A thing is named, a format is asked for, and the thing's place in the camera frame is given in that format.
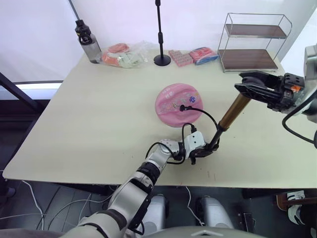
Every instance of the black stand base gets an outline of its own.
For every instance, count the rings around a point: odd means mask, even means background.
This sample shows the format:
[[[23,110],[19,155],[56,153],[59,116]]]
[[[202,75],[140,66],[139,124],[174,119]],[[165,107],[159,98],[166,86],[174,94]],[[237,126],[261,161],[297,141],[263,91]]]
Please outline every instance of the black stand base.
[[[161,58],[160,55],[154,57],[154,63],[158,66],[166,66],[170,63],[170,57],[167,55],[163,55]]]

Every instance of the black cable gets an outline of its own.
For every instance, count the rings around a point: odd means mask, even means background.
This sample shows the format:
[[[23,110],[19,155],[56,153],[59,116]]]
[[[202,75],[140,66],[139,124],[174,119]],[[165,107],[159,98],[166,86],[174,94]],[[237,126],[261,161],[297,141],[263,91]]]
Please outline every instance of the black cable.
[[[299,105],[297,108],[295,108],[293,111],[291,111],[289,114],[287,114],[286,117],[284,117],[283,121],[282,121],[282,125],[283,127],[289,132],[289,133],[292,133],[293,135],[301,138],[302,140],[304,141],[307,141],[311,144],[313,144],[316,148],[317,148],[317,131],[315,132],[315,135],[314,135],[314,139],[311,140],[311,139],[308,139],[304,136],[302,136],[301,134],[293,131],[292,129],[290,129],[287,125],[286,125],[286,122],[288,119],[290,119],[294,114],[296,114],[297,112],[299,112],[301,109],[303,109],[305,106],[307,106],[312,100],[314,100],[315,98],[317,97],[317,90],[310,95],[310,97],[305,100],[301,105]]]
[[[188,111],[188,110],[201,112],[201,113],[207,115],[207,116],[213,121],[214,126],[216,127],[216,129],[218,128],[216,120],[215,120],[209,113],[205,112],[204,110],[201,110],[201,109],[199,109],[199,108],[193,108],[192,106],[186,107],[186,106],[184,106],[184,105],[181,105],[180,108],[179,108],[179,110],[180,110],[181,112],[182,112],[182,111]]]
[[[185,161],[185,157],[186,157],[186,154],[185,154],[185,153],[186,153],[186,150],[185,150],[184,128],[185,128],[185,126],[187,126],[187,125],[190,125],[190,126],[192,127],[192,132],[193,132],[193,130],[196,129],[195,126],[194,126],[193,124],[191,124],[191,123],[185,123],[185,124],[183,124],[183,126],[182,126],[182,143],[183,143],[183,149],[182,149],[182,154],[183,154],[183,156],[182,156],[182,157],[183,157],[183,158],[182,158],[182,160],[181,160],[180,162],[170,162],[170,161],[168,161],[168,162],[167,162],[168,164],[171,164],[171,165],[181,165],[181,164],[183,164],[184,161]],[[170,149],[167,145],[165,145],[165,144],[163,144],[163,143],[161,143],[161,142],[156,142],[156,143],[154,143],[153,145],[151,145],[150,148],[148,149],[147,153],[146,153],[145,158],[148,157],[150,150],[151,150],[155,145],[162,145],[162,146],[164,146],[164,147],[169,151],[169,153],[171,154],[172,158],[173,158],[174,160],[176,160],[176,159],[175,159],[175,156],[174,156],[174,154],[173,154],[173,152],[171,151],[171,149]]]
[[[136,233],[136,234],[139,234],[139,235],[143,236],[143,235],[144,235],[144,231],[145,231],[145,229],[144,229],[144,224],[143,224],[142,221],[141,221],[140,224],[141,224],[141,226],[142,226],[142,232],[138,231],[137,229],[133,229],[133,230],[131,230],[131,231],[133,231],[133,232]]]
[[[161,143],[161,142],[155,142],[153,145],[151,145],[150,148],[148,149],[147,153],[146,153],[145,158],[148,157],[150,150],[151,150],[155,145],[164,146],[164,147],[169,151],[169,153],[171,154],[172,158],[175,159],[175,156],[174,156],[173,152],[171,151],[171,149],[170,149],[167,145],[165,145],[165,144],[163,144],[163,143]]]

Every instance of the table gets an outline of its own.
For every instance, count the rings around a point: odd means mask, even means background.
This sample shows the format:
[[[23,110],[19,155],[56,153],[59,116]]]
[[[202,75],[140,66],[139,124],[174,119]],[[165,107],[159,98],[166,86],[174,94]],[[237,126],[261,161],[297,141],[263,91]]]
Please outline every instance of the table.
[[[200,66],[152,63],[122,69],[89,63],[83,56],[40,116],[3,172],[7,179],[120,184],[143,162],[147,149],[163,138],[181,139],[181,129],[163,124],[154,110],[158,93],[181,82],[200,93],[204,109],[219,121],[238,91],[236,72],[219,61]],[[283,75],[283,69],[276,61]],[[192,166],[168,165],[158,185],[255,188],[317,187],[317,150],[288,133],[285,115],[251,101],[225,132],[218,151]],[[202,115],[195,125],[206,141],[215,128]],[[289,120],[312,137],[316,124],[304,115]]]

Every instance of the white wall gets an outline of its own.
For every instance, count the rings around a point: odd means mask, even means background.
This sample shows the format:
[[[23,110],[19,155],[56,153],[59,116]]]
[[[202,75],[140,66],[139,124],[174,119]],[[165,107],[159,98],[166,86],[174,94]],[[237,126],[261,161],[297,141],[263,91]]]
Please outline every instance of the white wall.
[[[285,72],[304,76],[305,47],[315,44],[317,44],[317,9],[282,60],[281,64]]]
[[[0,72],[13,82],[63,80],[83,50],[67,0],[0,0]]]
[[[79,17],[95,33],[99,44],[141,40],[157,43],[155,0],[73,0]],[[283,13],[293,30],[279,54],[282,59],[316,8],[316,0],[161,0],[166,49],[217,49],[228,12]]]
[[[102,47],[158,41],[155,0],[73,2]],[[316,0],[162,0],[164,47],[216,49],[228,12],[284,13],[293,22],[293,32],[281,59],[316,4]],[[14,82],[63,80],[83,54],[67,0],[0,0],[0,22],[0,72]]]

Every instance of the water bottle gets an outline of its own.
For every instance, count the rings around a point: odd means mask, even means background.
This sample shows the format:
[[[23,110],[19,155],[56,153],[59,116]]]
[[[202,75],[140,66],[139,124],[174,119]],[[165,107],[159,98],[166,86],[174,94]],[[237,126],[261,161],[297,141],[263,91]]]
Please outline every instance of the water bottle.
[[[78,41],[84,49],[89,61],[91,63],[98,63],[96,56],[101,52],[101,49],[95,35],[91,33],[89,27],[85,25],[83,20],[76,21],[76,25],[75,31],[78,36]]]

